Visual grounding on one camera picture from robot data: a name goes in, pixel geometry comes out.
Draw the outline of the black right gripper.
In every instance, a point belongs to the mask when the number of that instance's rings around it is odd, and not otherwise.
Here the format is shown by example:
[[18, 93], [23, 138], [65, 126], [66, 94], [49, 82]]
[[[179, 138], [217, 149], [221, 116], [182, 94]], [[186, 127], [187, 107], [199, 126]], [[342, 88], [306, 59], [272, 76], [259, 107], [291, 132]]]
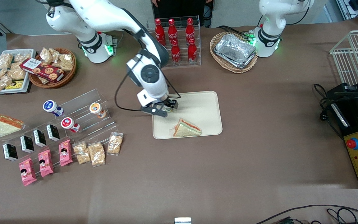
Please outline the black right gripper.
[[169, 97], [163, 98], [149, 98], [150, 103], [148, 104], [149, 108], [164, 108], [163, 110], [168, 113], [168, 108], [172, 108], [174, 110], [178, 109], [179, 103], [177, 100]]

